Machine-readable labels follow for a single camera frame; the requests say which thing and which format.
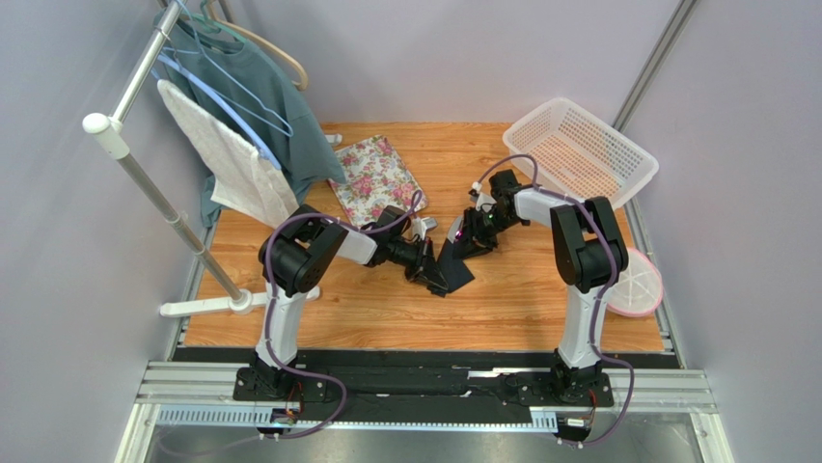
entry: wooden table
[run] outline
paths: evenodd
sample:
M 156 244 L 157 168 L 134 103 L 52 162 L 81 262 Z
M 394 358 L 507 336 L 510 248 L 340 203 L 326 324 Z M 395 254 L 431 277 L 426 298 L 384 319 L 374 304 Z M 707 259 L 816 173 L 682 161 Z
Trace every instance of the wooden table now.
M 468 206 L 471 183 L 507 155 L 495 123 L 329 123 L 344 146 L 386 135 L 428 196 L 422 216 L 439 227 L 430 236 L 436 252 L 448 227 Z M 514 169 L 521 182 L 527 177 Z M 315 185 L 307 204 L 344 217 L 325 183 Z M 632 239 L 622 210 L 617 219 Z M 257 251 L 267 226 L 235 211 L 223 212 L 211 251 L 240 287 L 264 291 Z M 513 227 L 499 235 L 493 253 L 467 260 L 476 279 L 446 298 L 406 283 L 390 262 L 366 268 L 335 259 L 320 283 L 322 297 L 306 305 L 301 347 L 374 349 L 552 350 L 565 319 L 565 284 L 554 263 L 551 231 L 540 225 Z M 206 274 L 198 298 L 224 296 Z M 213 313 L 191 317 L 186 345 L 251 346 L 260 337 L 262 309 L 247 315 Z M 606 315 L 602 346 L 610 351 L 660 351 L 655 318 Z

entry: perforated basket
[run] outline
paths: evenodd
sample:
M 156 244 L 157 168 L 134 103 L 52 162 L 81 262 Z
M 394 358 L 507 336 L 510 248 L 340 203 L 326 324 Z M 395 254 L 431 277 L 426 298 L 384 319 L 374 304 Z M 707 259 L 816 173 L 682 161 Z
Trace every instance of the perforated basket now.
M 503 135 L 511 154 L 536 159 L 537 181 L 577 199 L 605 196 L 614 209 L 634 197 L 659 170 L 647 151 L 578 104 L 555 98 L 534 109 Z M 529 177 L 534 166 L 514 159 Z

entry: pink rim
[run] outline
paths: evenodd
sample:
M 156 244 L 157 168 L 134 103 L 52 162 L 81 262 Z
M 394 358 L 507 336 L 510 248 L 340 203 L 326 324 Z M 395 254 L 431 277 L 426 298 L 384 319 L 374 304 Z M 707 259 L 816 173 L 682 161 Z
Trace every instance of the pink rim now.
M 609 303 L 607 305 L 607 309 L 609 311 L 613 312 L 613 313 L 617 313 L 617 314 L 622 315 L 622 316 L 629 316 L 629 317 L 632 317 L 632 318 L 640 318 L 640 317 L 643 317 L 643 316 L 648 316 L 648 315 L 652 314 L 653 311 L 655 311 L 656 308 L 659 307 L 660 304 L 662 304 L 662 295 L 665 294 L 665 287 L 662 285 L 662 276 L 659 274 L 659 270 L 656 268 L 656 265 L 654 265 L 650 261 L 650 259 L 648 259 L 648 257 L 645 254 L 640 252 L 640 250 L 638 250 L 636 248 L 628 248 L 628 254 L 631 255 L 630 259 L 632 259 L 634 257 L 638 257 L 638 258 L 644 260 L 648 264 L 648 266 L 653 269 L 653 273 L 656 275 L 656 278 L 659 280 L 659 283 L 660 283 L 660 285 L 659 285 L 659 297 L 656 299 L 656 303 L 654 303 L 653 307 L 651 307 L 650 309 L 648 309 L 645 312 L 626 312 L 622 309 L 618 309 L 618 308 L 612 306 L 611 303 Z

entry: floral cloth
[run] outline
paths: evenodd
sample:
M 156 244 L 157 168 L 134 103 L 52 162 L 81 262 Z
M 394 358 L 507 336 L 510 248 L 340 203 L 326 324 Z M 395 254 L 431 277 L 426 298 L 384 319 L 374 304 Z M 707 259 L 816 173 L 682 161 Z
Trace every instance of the floral cloth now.
M 397 151 L 382 135 L 337 151 L 337 158 L 348 184 L 340 185 L 334 180 L 328 180 L 328 183 L 348 219 L 357 227 L 375 222 L 387 205 L 407 210 L 414 192 L 422 190 Z M 423 193 L 417 210 L 427 205 L 428 199 Z

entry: garment rack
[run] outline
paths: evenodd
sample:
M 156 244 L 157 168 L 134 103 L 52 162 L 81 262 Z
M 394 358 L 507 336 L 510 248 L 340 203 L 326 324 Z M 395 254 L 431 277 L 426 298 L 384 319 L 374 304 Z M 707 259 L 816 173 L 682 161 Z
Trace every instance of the garment rack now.
M 131 154 L 131 149 L 120 134 L 128 112 L 131 110 L 131 106 L 133 106 L 134 100 L 143 87 L 146 78 L 151 73 L 151 68 L 154 66 L 154 62 L 157 60 L 157 56 L 160 54 L 169 33 L 177 23 L 181 11 L 182 7 L 179 3 L 168 2 L 165 13 L 154 27 L 149 43 L 143 50 L 137 65 L 131 71 L 123 89 L 123 95 L 114 110 L 112 110 L 111 115 L 90 114 L 83 119 L 83 129 L 97 140 L 112 159 L 120 164 L 120 167 L 140 187 L 143 194 L 154 204 L 154 207 L 163 215 L 171 228 L 177 232 L 180 239 L 191 249 L 197 260 L 214 276 L 217 283 L 228 294 L 228 297 L 166 303 L 160 307 L 160 314 L 181 317 L 195 313 L 213 313 L 226 310 L 231 310 L 234 313 L 248 313 L 254 307 L 264 305 L 267 302 L 267 295 L 264 292 L 252 294 L 248 289 L 241 289 L 234 284 L 220 263 L 217 262 L 200 238 L 191 231 L 179 212 L 174 209 L 165 195 L 146 174 L 146 171 Z M 339 139 L 339 136 L 329 135 L 327 138 L 332 142 Z

